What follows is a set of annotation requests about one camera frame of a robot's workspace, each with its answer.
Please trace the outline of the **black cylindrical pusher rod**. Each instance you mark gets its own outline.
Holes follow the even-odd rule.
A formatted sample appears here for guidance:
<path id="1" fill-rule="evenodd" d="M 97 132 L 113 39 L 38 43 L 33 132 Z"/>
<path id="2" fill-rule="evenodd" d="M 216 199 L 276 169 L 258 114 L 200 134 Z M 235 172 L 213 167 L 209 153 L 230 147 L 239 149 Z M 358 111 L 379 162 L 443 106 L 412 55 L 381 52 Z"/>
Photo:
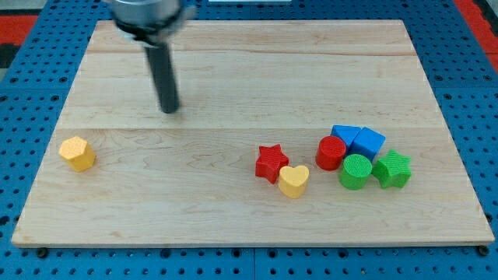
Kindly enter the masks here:
<path id="1" fill-rule="evenodd" d="M 179 109 L 180 101 L 169 46 L 146 47 L 145 53 L 160 109 L 165 114 L 173 114 Z"/>

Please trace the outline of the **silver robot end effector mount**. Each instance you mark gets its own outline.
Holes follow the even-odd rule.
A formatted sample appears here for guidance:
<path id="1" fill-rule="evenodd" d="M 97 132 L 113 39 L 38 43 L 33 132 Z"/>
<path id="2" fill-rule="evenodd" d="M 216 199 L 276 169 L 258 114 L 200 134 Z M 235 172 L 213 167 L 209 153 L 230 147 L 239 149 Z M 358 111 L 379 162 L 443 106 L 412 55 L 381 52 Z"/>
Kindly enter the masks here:
<path id="1" fill-rule="evenodd" d="M 110 14 L 124 38 L 141 44 L 165 44 L 197 14 L 181 0 L 110 0 Z"/>

